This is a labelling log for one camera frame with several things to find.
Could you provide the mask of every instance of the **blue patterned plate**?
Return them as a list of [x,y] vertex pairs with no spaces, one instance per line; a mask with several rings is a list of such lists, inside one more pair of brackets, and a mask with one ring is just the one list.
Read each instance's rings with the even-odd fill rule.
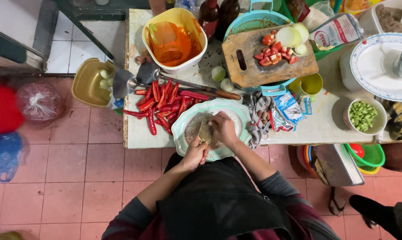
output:
[[402,78],[394,64],[402,52],[402,33],[384,33],[360,42],[349,60],[354,78],[370,93],[402,102]]
[[[214,99],[195,104],[189,110],[183,112],[173,124],[173,140],[180,156],[185,156],[188,150],[188,143],[198,135],[204,113],[216,115],[220,111],[225,112],[234,121],[236,136],[245,144],[248,143],[251,139],[251,134],[247,130],[251,122],[248,108],[233,100]],[[209,151],[207,161],[216,161],[233,155],[233,152],[220,142],[213,140],[209,147],[214,148],[214,150]]]

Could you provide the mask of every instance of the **sleeve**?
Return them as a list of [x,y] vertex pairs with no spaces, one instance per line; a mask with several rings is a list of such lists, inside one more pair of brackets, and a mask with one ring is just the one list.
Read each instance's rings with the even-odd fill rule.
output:
[[287,213],[300,226],[309,231],[315,240],[339,240],[333,229],[313,209],[300,192],[278,171],[272,176],[256,183],[260,192],[265,195],[278,195],[284,198]]
[[152,213],[135,197],[109,222],[102,240],[133,240],[151,223]]

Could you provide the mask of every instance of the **wooden cutting board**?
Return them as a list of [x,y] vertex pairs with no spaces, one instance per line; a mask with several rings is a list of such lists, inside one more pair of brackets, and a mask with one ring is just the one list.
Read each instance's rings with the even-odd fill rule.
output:
[[[289,64],[287,59],[283,59],[276,65],[263,67],[253,57],[261,53],[262,49],[266,47],[262,44],[262,39],[266,34],[270,34],[271,30],[278,31],[285,26],[291,25],[293,24],[228,35],[226,41],[222,44],[222,48],[231,82],[241,88],[247,88],[317,73],[318,65],[309,41],[305,42],[308,49],[307,54],[300,57],[293,64]],[[244,56],[244,61],[247,65],[246,70],[242,70],[240,67],[237,57],[238,50],[241,50]]]

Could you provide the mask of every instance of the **yellow cup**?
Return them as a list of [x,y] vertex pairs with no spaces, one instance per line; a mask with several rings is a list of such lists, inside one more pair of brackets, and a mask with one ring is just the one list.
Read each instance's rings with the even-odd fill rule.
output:
[[315,94],[322,89],[322,78],[320,74],[311,74],[296,78],[289,84],[291,93],[299,96],[311,95],[311,102],[315,101]]

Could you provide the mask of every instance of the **onion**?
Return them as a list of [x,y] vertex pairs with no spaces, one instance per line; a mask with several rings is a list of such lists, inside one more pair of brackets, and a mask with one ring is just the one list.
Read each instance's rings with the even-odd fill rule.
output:
[[230,79],[228,78],[225,78],[220,82],[220,88],[223,91],[230,92],[233,90],[233,87],[234,87],[233,83],[231,83]]
[[225,78],[226,71],[225,68],[222,66],[217,66],[211,70],[211,77],[213,78],[214,81],[220,82]]
[[102,78],[107,79],[109,74],[108,71],[106,71],[105,69],[103,69],[102,71],[100,71],[100,75],[102,76]]
[[281,46],[295,47],[302,42],[302,36],[299,31],[286,26],[281,28],[275,35],[276,42],[281,42]]
[[100,88],[101,89],[108,89],[109,84],[108,84],[108,80],[103,79],[102,81],[100,81]]
[[296,55],[297,57],[303,57],[306,55],[307,52],[308,49],[306,48],[305,44],[300,44],[299,46],[296,46],[294,48],[294,55]]
[[303,24],[295,24],[293,25],[293,28],[298,30],[300,33],[300,36],[302,37],[302,42],[301,44],[305,43],[309,39],[309,31]]

